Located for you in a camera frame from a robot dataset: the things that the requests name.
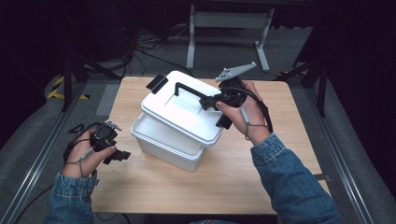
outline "denim jacket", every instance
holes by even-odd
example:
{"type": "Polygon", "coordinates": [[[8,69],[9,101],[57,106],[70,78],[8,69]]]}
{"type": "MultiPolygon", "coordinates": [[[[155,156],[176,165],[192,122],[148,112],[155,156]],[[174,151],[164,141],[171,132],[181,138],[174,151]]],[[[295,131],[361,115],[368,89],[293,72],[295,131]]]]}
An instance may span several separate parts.
{"type": "MultiPolygon", "coordinates": [[[[332,198],[274,133],[253,147],[251,155],[282,223],[340,223],[332,198]]],[[[93,223],[91,195],[95,182],[96,173],[89,178],[57,174],[44,223],[93,223]]]]}

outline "hand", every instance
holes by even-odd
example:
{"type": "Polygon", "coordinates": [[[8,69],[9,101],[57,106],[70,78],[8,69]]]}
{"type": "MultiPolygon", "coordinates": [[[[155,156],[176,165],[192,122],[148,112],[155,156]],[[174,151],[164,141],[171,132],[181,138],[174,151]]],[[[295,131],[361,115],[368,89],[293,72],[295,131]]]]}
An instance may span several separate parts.
{"type": "MultiPolygon", "coordinates": [[[[260,100],[259,93],[254,87],[254,83],[252,81],[242,81],[244,83],[245,89],[252,91],[260,100]]],[[[262,115],[262,111],[257,105],[256,101],[253,100],[250,96],[247,96],[246,101],[243,104],[243,107],[247,111],[247,115],[250,120],[250,124],[247,125],[242,117],[241,108],[235,108],[229,105],[224,104],[223,102],[217,102],[216,107],[230,120],[233,121],[233,125],[235,128],[242,134],[244,134],[254,146],[258,145],[262,140],[267,138],[270,135],[268,128],[266,125],[264,116],[262,115]]]]}
{"type": "Polygon", "coordinates": [[[92,151],[85,159],[80,160],[81,157],[91,148],[90,136],[93,132],[94,129],[89,129],[83,133],[78,140],[76,140],[78,143],[70,152],[66,166],[62,172],[63,175],[74,178],[88,177],[94,170],[96,170],[102,160],[111,156],[116,151],[116,147],[108,147],[99,152],[92,151]]]}

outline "dark background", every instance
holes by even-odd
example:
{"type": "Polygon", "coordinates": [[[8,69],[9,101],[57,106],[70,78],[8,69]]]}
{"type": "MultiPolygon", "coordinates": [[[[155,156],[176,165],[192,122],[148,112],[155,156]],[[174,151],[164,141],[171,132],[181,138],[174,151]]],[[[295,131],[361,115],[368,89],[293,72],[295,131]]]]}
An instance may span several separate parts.
{"type": "MultiPolygon", "coordinates": [[[[27,0],[0,3],[0,147],[46,103],[44,89],[62,71],[64,43],[53,29],[45,4],[27,0]]],[[[338,6],[324,13],[276,10],[273,25],[315,25],[298,61],[325,60],[329,79],[361,143],[395,196],[393,7],[369,0],[349,0],[338,6]]],[[[126,1],[106,0],[63,1],[63,7],[74,24],[70,39],[76,51],[97,62],[120,57],[126,50],[125,36],[133,36],[140,28],[166,36],[169,27],[187,22],[190,11],[186,6],[133,6],[126,1]],[[132,23],[125,20],[129,16],[132,23]]]]}

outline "light wood tabletop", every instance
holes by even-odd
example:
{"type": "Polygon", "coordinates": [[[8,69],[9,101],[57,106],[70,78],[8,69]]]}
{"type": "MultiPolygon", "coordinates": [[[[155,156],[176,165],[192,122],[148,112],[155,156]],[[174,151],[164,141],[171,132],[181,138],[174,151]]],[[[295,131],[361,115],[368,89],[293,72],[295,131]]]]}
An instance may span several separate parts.
{"type": "MultiPolygon", "coordinates": [[[[137,214],[275,214],[253,166],[251,143],[234,126],[206,149],[195,172],[188,172],[144,151],[130,128],[142,113],[152,77],[125,77],[109,119],[122,128],[115,139],[126,161],[100,164],[101,184],[92,195],[94,212],[137,214]]],[[[213,79],[201,79],[214,87],[213,79]]],[[[274,132],[315,175],[321,174],[300,114],[284,82],[255,81],[269,108],[274,132]]],[[[329,192],[324,180],[319,181],[329,192]]]]}

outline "stacked storage box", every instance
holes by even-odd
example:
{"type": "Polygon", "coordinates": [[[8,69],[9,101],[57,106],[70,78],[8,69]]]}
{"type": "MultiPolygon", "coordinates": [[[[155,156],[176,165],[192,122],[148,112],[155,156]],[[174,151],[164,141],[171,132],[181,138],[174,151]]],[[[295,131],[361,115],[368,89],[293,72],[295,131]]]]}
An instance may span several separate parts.
{"type": "Polygon", "coordinates": [[[179,88],[175,94],[176,84],[205,95],[218,94],[219,90],[178,71],[166,79],[143,100],[143,113],[132,125],[131,134],[142,150],[193,172],[205,149],[214,146],[221,135],[222,129],[216,126],[221,112],[203,110],[200,97],[185,89],[179,88]]]}

